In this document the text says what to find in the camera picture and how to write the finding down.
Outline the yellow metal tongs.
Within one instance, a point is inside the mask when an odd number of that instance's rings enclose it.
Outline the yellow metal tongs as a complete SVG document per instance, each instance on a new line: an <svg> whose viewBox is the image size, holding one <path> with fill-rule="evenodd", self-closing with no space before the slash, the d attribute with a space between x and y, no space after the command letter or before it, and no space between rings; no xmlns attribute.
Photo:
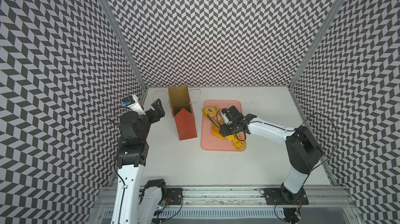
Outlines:
<svg viewBox="0 0 400 224"><path fill-rule="evenodd" d="M217 116L219 116L219 113L218 113L218 115L217 115L215 118L211 118L210 116L207 115L207 112L206 112L205 108L206 108L206 107L204 107L204 108L202 109L203 115L204 115L207 119L209 119L209 120L212 122L212 124L215 124L216 126L219 126L219 127L220 127L224 122L223 122L223 121L218 121L218 120L217 120Z"/></svg>

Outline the red paper bag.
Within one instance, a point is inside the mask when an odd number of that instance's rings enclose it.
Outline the red paper bag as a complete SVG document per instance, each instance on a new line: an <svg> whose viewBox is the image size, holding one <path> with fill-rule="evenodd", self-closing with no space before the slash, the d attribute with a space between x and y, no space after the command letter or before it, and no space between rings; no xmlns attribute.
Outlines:
<svg viewBox="0 0 400 224"><path fill-rule="evenodd" d="M192 102L190 92L195 90L199 91L199 97L197 101ZM171 109L172 117L177 127L179 140L184 141L197 138L198 133L196 130L193 104L196 104L199 101L201 90L199 88L189 89L187 84L181 86L169 86L168 91L155 91L153 94L153 101L155 94L158 92L168 94L168 106Z"/></svg>

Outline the sugared ring donut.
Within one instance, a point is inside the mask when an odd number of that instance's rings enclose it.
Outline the sugared ring donut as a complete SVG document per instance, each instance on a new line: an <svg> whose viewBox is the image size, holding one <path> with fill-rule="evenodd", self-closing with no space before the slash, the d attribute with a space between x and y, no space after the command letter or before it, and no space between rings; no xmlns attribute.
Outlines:
<svg viewBox="0 0 400 224"><path fill-rule="evenodd" d="M207 115L211 118L215 118L219 112L219 108L217 106L207 106L205 110L207 112Z"/></svg>

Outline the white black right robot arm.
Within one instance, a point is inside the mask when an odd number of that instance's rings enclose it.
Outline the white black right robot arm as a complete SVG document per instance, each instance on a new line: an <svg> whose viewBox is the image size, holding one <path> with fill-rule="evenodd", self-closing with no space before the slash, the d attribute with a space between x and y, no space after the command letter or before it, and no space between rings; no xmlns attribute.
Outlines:
<svg viewBox="0 0 400 224"><path fill-rule="evenodd" d="M278 203L296 204L305 195L304 184L323 156L321 145L308 127L283 127L263 120L256 115L243 115L236 107L223 108L217 113L222 122L219 132L227 137L239 133L258 135L286 147L291 169L279 188L275 189Z"/></svg>

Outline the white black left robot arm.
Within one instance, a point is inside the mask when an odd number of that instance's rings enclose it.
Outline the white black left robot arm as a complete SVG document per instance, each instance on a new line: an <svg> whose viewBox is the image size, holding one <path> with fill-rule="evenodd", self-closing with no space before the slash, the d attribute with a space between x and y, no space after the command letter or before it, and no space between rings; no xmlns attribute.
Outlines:
<svg viewBox="0 0 400 224"><path fill-rule="evenodd" d="M121 138L116 158L117 193L111 223L150 224L156 207L166 194L163 179L149 181L140 191L149 151L147 137L152 124L165 116L160 99L145 111L138 98L131 95L123 99L128 111L119 117Z"/></svg>

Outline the twisted braided bread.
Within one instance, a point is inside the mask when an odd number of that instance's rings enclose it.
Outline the twisted braided bread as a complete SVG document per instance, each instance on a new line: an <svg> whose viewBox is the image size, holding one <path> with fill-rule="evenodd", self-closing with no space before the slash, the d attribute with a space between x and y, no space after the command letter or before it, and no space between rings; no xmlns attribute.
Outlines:
<svg viewBox="0 0 400 224"><path fill-rule="evenodd" d="M246 141L243 141L238 137L239 137L239 134L237 133L237 134L232 134L232 135L226 136L225 139L230 141L236 150L242 151L246 148Z"/></svg>

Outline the orange glazed pastry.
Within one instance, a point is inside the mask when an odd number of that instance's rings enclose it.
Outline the orange glazed pastry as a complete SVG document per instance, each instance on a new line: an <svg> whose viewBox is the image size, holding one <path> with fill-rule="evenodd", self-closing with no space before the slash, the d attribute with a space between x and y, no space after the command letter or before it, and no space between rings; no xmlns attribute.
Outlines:
<svg viewBox="0 0 400 224"><path fill-rule="evenodd" d="M211 125L212 129L212 135L219 138L219 139L226 139L221 133L220 133L220 128L219 126L216 126L215 124Z"/></svg>

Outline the pink plastic tray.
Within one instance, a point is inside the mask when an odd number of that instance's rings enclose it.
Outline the pink plastic tray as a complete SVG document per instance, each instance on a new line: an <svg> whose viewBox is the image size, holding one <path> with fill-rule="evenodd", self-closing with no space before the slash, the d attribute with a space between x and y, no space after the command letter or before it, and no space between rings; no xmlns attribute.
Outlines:
<svg viewBox="0 0 400 224"><path fill-rule="evenodd" d="M239 112L242 112L241 103L239 101L228 101L228 100L206 100L204 102L204 107L207 106L217 106L219 109L229 108L235 106ZM202 138L201 147L208 151L233 151L242 152L236 150L232 143L227 139L219 139L212 135L211 129L212 122L203 116L203 126L202 126Z"/></svg>

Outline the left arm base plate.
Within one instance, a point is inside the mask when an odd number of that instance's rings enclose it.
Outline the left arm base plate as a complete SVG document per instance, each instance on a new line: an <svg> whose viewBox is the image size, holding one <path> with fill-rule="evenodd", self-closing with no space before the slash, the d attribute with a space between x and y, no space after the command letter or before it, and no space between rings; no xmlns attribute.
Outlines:
<svg viewBox="0 0 400 224"><path fill-rule="evenodd" d="M140 206L160 207L161 205L174 206L181 205L183 199L183 188L167 188L163 192L160 187L150 187L142 190Z"/></svg>

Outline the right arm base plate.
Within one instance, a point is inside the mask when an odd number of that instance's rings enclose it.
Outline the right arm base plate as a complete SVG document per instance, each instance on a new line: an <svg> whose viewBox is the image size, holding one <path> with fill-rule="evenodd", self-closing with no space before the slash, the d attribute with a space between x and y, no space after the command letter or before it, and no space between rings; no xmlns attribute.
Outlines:
<svg viewBox="0 0 400 224"><path fill-rule="evenodd" d="M296 194L281 188L264 188L261 192L266 199L267 205L309 205L309 200L303 187Z"/></svg>

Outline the aluminium front rail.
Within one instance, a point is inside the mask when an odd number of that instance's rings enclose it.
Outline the aluminium front rail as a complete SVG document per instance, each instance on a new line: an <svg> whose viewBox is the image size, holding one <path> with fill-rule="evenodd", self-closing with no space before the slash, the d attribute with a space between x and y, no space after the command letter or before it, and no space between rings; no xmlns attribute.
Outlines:
<svg viewBox="0 0 400 224"><path fill-rule="evenodd" d="M183 186L183 201L168 206L161 218L170 223L282 223L289 205L278 204L257 186ZM342 186L307 185L302 224L362 224L361 214Z"/></svg>

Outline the aluminium corner post left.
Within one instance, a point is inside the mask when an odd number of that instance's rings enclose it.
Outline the aluminium corner post left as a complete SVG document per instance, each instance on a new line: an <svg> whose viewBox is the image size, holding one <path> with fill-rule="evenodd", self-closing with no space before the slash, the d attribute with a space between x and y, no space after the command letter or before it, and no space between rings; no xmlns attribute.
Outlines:
<svg viewBox="0 0 400 224"><path fill-rule="evenodd" d="M146 86L146 84L145 84L145 82L144 82L144 80L143 80L143 78L142 78L142 76L140 74L140 71L139 71L138 67L136 66L134 57L133 57L133 55L132 55L132 53L131 53L131 51L130 51L130 49L128 47L127 42L125 41L125 38L124 38L123 33L121 31L121 28L120 28L120 26L119 26L119 24L118 24L118 22L116 20L115 15L112 12L112 9L111 9L108 1L107 0L98 0L98 2L99 2L99 5L102 8L107 20L108 20L108 23L109 23L111 29L114 32L114 34L115 34L115 36L116 36L116 38L117 38L117 40L118 40L118 42L119 42L119 44L120 44L120 46L121 46L121 48L123 50L128 62L129 62L129 64L130 64L130 66L131 66L132 72L134 73L134 75L137 78L137 81L138 81L140 87L142 87L144 90L147 90L148 87Z"/></svg>

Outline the aluminium corner post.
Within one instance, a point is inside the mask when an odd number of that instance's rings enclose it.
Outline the aluminium corner post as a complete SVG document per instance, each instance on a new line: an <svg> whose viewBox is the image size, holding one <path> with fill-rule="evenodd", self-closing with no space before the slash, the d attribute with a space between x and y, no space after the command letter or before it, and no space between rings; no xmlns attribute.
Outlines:
<svg viewBox="0 0 400 224"><path fill-rule="evenodd" d="M130 49L128 47L127 42L125 41L125 38L124 38L123 33L121 31L121 28L120 28L120 26L119 26L119 24L118 24L118 22L116 20L115 15L112 12L112 9L111 9L108 1L107 0L98 0L98 2L99 2L99 5L102 8L107 20L108 20L108 23L109 23L111 29L114 32L114 34L115 34L115 36L116 36L116 38L117 38L117 40L118 40L118 42L119 42L119 44L120 44L120 46L121 46L121 48L123 50L128 62L129 62L129 64L130 64L130 66L131 66L132 72L134 73L134 75L137 78L137 81L138 81L140 87L142 87L144 90L147 90L148 87L146 86L146 84L145 84L145 82L144 82L144 80L143 80L143 78L142 78L142 76L140 74L140 71L139 71L138 67L136 66L134 57L133 57L133 55L132 55L132 53L131 53L131 51L130 51Z"/></svg>
<svg viewBox="0 0 400 224"><path fill-rule="evenodd" d="M310 63L313 55L317 51L320 43L324 39L326 33L328 32L330 26L332 25L334 19L339 14L343 4L346 0L334 0L331 9L329 10L326 18L322 22L322 25L317 32L314 40L312 41L309 49L307 50L302 62L300 63L297 71L295 72L291 82L289 83L288 89L292 91L296 84L298 83L299 79L301 78L302 74L304 73L305 69L307 68L308 64Z"/></svg>

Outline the aluminium corner post right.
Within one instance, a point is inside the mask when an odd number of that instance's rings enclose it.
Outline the aluminium corner post right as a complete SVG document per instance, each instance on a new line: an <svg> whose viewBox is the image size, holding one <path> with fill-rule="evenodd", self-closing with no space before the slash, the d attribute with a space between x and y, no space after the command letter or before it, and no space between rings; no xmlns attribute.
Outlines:
<svg viewBox="0 0 400 224"><path fill-rule="evenodd" d="M334 19L339 14L343 4L346 0L334 0L331 9L329 10L326 18L322 22L322 25L317 32L314 40L312 41L309 49L307 50L302 62L300 63L297 71L295 72L291 82L289 83L288 89L292 91L296 84L298 83L299 79L301 78L302 74L304 73L305 69L307 68L308 64L310 63L313 55L317 51L320 43L324 39L326 33L328 32L330 26L332 25Z"/></svg>

